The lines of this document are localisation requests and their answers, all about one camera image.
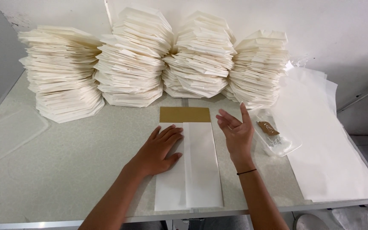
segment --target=cardboard strip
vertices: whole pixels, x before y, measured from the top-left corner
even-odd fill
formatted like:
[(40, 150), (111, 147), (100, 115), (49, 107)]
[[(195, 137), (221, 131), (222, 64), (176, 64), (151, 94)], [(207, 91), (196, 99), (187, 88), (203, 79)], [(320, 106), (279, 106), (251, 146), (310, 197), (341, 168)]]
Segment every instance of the cardboard strip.
[(209, 108), (160, 107), (160, 123), (211, 122)]

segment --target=left hand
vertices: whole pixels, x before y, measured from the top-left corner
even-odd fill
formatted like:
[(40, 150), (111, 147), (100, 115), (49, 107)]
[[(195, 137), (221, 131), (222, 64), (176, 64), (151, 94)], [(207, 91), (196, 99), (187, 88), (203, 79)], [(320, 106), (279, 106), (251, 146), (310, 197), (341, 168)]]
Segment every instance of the left hand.
[(165, 172), (174, 165), (182, 156), (182, 153), (175, 153), (166, 158), (168, 151), (181, 138), (182, 128), (171, 125), (161, 133), (161, 126), (158, 126), (141, 147), (137, 154), (127, 164), (134, 170), (139, 171), (141, 176), (156, 175)]

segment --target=fingers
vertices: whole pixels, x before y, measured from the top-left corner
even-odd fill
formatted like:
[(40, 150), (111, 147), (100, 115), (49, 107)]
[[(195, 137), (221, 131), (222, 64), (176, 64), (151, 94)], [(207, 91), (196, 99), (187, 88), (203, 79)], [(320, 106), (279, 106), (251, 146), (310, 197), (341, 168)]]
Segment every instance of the fingers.
[(234, 118), (231, 114), (227, 113), (225, 110), (219, 109), (218, 112), (222, 115), (222, 117), (224, 117), (225, 119), (227, 119), (227, 121), (233, 127), (238, 127), (238, 126), (240, 126), (242, 124), (242, 122), (240, 122), (238, 119)]
[(166, 135), (166, 133), (168, 133), (168, 131), (172, 130), (173, 128), (175, 128), (175, 124), (170, 125), (169, 127), (167, 127), (166, 129), (164, 129), (163, 131), (161, 131), (161, 133), (157, 136), (159, 139), (163, 138), (164, 135)]
[(241, 114), (242, 114), (242, 122), (246, 124), (252, 124), (251, 118), (249, 117), (247, 107), (245, 106), (243, 102), (240, 105), (240, 109), (241, 109)]
[(235, 128), (235, 127), (234, 127), (232, 124), (230, 124), (230, 123), (229, 123), (229, 121), (228, 121), (227, 119), (225, 119), (224, 117), (219, 116), (219, 115), (215, 115), (215, 117), (216, 117), (218, 120), (222, 120), (223, 122), (228, 123), (228, 127), (229, 127), (230, 129), (234, 129), (234, 128)]
[(166, 135), (164, 135), (161, 140), (166, 141), (168, 140), (171, 136), (175, 135), (176, 133), (180, 134), (183, 131), (183, 128), (173, 128), (170, 129), (170, 131), (168, 131), (166, 133)]
[(161, 126), (157, 126), (157, 128), (150, 134), (150, 137), (148, 139), (155, 139), (160, 132)]
[(229, 123), (222, 121), (222, 120), (218, 120), (218, 126), (220, 127), (220, 129), (222, 130), (222, 132), (224, 132), (225, 137), (229, 137), (231, 135), (231, 129), (228, 127)]
[(182, 139), (184, 136), (180, 133), (172, 135), (166, 142), (169, 146), (173, 146), (178, 140)]
[(165, 159), (164, 162), (168, 168), (171, 168), (171, 166), (174, 165), (182, 155), (182, 153), (172, 154), (169, 158)]

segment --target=clear plastic container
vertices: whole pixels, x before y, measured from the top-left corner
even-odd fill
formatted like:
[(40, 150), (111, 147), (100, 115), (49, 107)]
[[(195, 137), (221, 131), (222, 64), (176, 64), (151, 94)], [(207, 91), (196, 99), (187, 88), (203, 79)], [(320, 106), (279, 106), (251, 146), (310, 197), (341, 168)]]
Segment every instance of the clear plastic container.
[[(288, 127), (281, 118), (273, 116), (270, 109), (253, 109), (249, 111), (255, 135), (263, 144), (263, 150), (269, 156), (283, 157), (302, 146), (302, 140)], [(269, 122), (279, 132), (269, 136), (258, 125), (258, 122)]]

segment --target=right hand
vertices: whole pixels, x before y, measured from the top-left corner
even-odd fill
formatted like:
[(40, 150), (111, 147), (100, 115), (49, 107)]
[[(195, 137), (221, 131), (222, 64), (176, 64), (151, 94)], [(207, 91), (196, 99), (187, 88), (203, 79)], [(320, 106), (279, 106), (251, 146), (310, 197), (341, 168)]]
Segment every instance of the right hand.
[(251, 157), (251, 144), (253, 126), (248, 110), (244, 103), (240, 105), (242, 122), (220, 109), (220, 115), (216, 115), (218, 125), (224, 132), (227, 148), (232, 162), (238, 173), (255, 169)]

